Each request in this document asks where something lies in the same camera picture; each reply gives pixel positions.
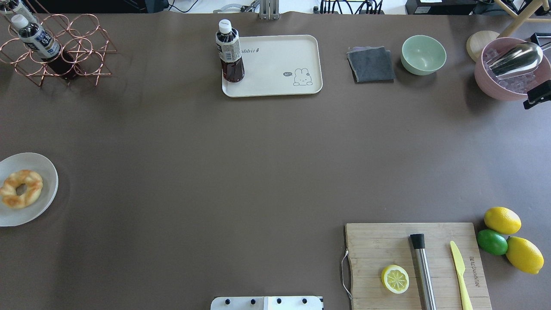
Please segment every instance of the black box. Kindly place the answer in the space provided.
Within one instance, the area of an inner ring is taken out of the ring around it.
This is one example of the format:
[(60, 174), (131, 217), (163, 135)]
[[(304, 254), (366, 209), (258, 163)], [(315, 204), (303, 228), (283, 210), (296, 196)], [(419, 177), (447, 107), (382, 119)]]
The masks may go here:
[(167, 0), (28, 0), (38, 13), (155, 13), (168, 7)]
[(476, 0), (407, 0), (408, 14), (415, 15), (469, 15)]

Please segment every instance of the ice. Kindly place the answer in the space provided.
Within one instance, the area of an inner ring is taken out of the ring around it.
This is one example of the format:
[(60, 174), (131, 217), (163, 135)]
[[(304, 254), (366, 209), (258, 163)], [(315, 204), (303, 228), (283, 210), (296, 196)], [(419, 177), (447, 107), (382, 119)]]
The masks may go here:
[(537, 86), (536, 75), (534, 72), (526, 73), (518, 77), (512, 77), (504, 79), (507, 83), (506, 86), (501, 85), (502, 87), (519, 94), (526, 94), (528, 91)]
[(499, 56), (499, 53), (497, 50), (487, 49), (486, 51), (484, 51), (484, 56), (482, 57), (482, 60), (484, 63), (487, 63), (498, 56)]
[(536, 87), (538, 82), (536, 81), (536, 75), (534, 72), (526, 73), (518, 77), (512, 77), (507, 79), (498, 79), (494, 72), (492, 72), (488, 67), (487, 59), (492, 57), (497, 57), (498, 52), (496, 50), (490, 49), (484, 54), (483, 62), (484, 70), (488, 73), (490, 78), (499, 86), (519, 94), (526, 94), (529, 90)]

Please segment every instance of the lemon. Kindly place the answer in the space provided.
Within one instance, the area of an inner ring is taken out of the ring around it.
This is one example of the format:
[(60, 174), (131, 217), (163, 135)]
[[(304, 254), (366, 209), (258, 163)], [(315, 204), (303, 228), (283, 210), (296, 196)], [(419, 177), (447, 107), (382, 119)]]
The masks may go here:
[(405, 292), (409, 287), (409, 276), (404, 268), (398, 265), (389, 265), (382, 270), (382, 283), (396, 294)]
[(484, 214), (484, 223), (488, 228), (502, 234), (514, 234), (520, 227), (520, 218), (505, 207), (493, 207)]
[(532, 242), (519, 237), (509, 237), (509, 245), (505, 256), (521, 271), (538, 274), (543, 267), (543, 255)]

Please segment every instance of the plate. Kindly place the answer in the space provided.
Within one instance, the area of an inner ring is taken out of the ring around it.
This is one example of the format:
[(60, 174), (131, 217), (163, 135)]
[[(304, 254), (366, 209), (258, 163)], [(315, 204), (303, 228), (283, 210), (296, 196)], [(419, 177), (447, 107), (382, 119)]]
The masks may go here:
[(239, 38), (245, 77), (230, 83), (229, 97), (307, 95), (323, 86), (317, 40), (311, 35), (245, 36)]
[(0, 202), (0, 226), (25, 224), (41, 215), (52, 203), (57, 193), (59, 179), (56, 167), (46, 157), (36, 153), (21, 153), (0, 162), (0, 184), (12, 173), (30, 169), (42, 177), (44, 186), (38, 199), (23, 209), (12, 209)]

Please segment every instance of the folded napkin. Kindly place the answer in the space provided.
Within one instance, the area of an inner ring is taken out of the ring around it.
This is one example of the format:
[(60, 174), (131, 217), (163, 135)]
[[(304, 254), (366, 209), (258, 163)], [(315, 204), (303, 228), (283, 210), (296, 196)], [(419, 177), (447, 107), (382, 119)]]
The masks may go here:
[(347, 55), (357, 83), (386, 81), (396, 77), (390, 51), (385, 50), (384, 46), (355, 47)]

